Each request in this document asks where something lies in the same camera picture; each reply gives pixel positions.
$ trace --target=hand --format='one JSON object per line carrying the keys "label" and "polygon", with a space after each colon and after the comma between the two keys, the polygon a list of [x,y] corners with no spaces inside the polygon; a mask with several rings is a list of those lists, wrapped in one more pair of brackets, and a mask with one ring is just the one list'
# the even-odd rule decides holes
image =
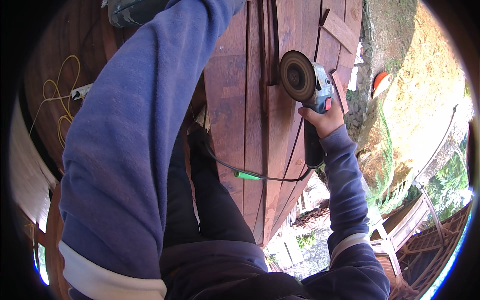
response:
{"label": "hand", "polygon": [[323,115],[314,112],[310,108],[299,108],[299,114],[317,129],[321,139],[340,128],[344,124],[342,108],[339,101],[332,101],[332,107]]}

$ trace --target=red power switch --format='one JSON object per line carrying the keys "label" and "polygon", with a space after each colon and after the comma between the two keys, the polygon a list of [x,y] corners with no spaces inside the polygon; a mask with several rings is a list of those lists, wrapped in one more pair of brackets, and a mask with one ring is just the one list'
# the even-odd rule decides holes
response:
{"label": "red power switch", "polygon": [[325,110],[330,110],[330,108],[332,108],[332,98],[328,97],[325,100]]}

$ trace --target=power strip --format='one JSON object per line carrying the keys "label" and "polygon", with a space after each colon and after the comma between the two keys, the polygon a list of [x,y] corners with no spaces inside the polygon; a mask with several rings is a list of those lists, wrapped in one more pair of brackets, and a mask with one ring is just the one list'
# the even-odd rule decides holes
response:
{"label": "power strip", "polygon": [[78,99],[82,99],[82,97],[80,97],[80,95],[82,95],[85,98],[87,96],[88,92],[90,92],[90,89],[92,88],[92,85],[93,84],[87,84],[87,85],[84,85],[82,87],[74,89],[71,93],[72,100],[75,101],[75,100],[78,100]]}

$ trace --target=leg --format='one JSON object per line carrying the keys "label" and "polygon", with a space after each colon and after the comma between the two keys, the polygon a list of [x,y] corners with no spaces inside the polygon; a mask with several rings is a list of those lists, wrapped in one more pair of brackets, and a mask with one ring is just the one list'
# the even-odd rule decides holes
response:
{"label": "leg", "polygon": [[205,241],[193,212],[192,189],[185,171],[185,154],[180,133],[173,146],[167,181],[167,224],[163,248]]}
{"label": "leg", "polygon": [[210,143],[210,137],[203,128],[188,136],[201,235],[212,240],[255,244],[252,231],[227,189],[220,183],[216,162],[203,143]]}

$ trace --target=sweatshirt sleeve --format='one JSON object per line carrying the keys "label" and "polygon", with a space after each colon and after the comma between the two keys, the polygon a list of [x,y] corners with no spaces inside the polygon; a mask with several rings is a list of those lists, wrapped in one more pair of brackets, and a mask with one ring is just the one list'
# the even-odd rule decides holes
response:
{"label": "sweatshirt sleeve", "polygon": [[[68,274],[95,269],[107,277],[161,278],[175,138],[218,37],[243,5],[172,0],[102,70],[63,153],[61,251]],[[95,283],[88,276],[67,280]]]}
{"label": "sweatshirt sleeve", "polygon": [[330,268],[302,282],[315,298],[388,299],[390,282],[370,245],[368,208],[362,188],[357,144],[345,125],[320,140],[326,152],[332,235],[328,239]]}

